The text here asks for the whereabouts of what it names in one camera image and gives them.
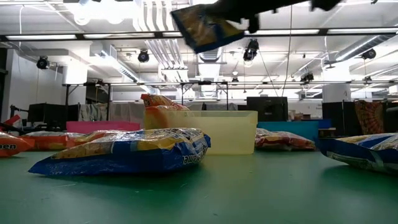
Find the chip bag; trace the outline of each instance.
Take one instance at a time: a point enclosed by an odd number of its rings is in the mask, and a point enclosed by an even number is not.
[[[189,111],[189,109],[161,95],[142,94],[145,104],[145,127],[169,128],[169,121],[163,111]]]
[[[371,134],[341,139],[320,139],[324,156],[353,167],[398,174],[398,134]]]
[[[206,14],[206,5],[198,4],[172,11],[171,15],[185,39],[196,54],[222,47],[244,37],[244,31],[225,19]]]
[[[198,164],[210,147],[199,129],[173,128],[105,136],[58,152],[29,172],[44,175],[98,175],[168,172]]]
[[[10,157],[20,152],[32,149],[33,139],[21,139],[10,134],[0,132],[0,157]]]
[[[69,142],[81,137],[79,133],[63,133],[55,131],[36,131],[21,136],[24,139],[33,139],[35,145],[32,150],[51,151],[64,150],[70,147]]]
[[[173,106],[175,110],[189,110],[186,106],[175,103],[162,95],[142,94],[141,99],[146,108],[150,106]]]
[[[119,133],[125,133],[127,131],[120,131],[120,130],[99,130],[99,131],[93,131],[92,133],[89,134],[83,134],[80,137],[74,138],[71,141],[68,142],[68,147],[73,147],[73,146],[79,146],[81,144],[85,144],[91,141],[94,141],[96,139],[105,137],[105,136],[110,136],[114,134],[119,134]]]
[[[257,128],[255,145],[258,149],[315,150],[315,143],[311,140],[286,131],[268,131],[262,128]]]

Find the black cabinet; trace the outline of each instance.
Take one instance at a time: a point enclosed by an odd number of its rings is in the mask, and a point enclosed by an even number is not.
[[[258,121],[287,121],[287,97],[248,97],[248,110],[258,111]]]

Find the translucent plastic bin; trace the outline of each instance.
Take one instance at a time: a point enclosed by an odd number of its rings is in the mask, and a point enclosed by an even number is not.
[[[252,154],[257,111],[146,111],[146,129],[200,128],[211,138],[209,155]]]

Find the green table surface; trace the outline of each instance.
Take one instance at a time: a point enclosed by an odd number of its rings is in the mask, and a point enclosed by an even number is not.
[[[44,177],[0,159],[0,223],[398,223],[398,177],[319,152],[206,156],[163,176]]]

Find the fluorescent light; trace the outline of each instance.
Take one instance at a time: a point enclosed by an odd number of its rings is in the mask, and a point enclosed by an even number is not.
[[[73,40],[76,39],[74,34],[58,34],[58,35],[9,35],[9,40]]]
[[[167,85],[180,85],[180,83],[167,83],[167,82],[162,82],[162,83],[140,83],[142,85],[162,85],[162,86],[167,86]]]
[[[286,30],[259,30],[255,34],[250,34],[245,31],[247,35],[300,35],[300,34],[317,34],[319,29],[286,29]]]
[[[366,34],[398,32],[397,28],[357,28],[357,29],[330,29],[328,34]]]
[[[240,85],[261,85],[262,82],[236,82],[236,83],[233,83],[233,84],[234,85],[235,84],[240,84]]]
[[[182,34],[180,32],[164,32],[164,37],[181,37]]]
[[[155,37],[152,32],[130,33],[130,34],[83,34],[86,39],[117,39],[117,38],[151,38]]]
[[[111,83],[112,86],[136,86],[137,83]]]
[[[295,29],[292,30],[292,34],[317,34],[319,33],[318,29]]]

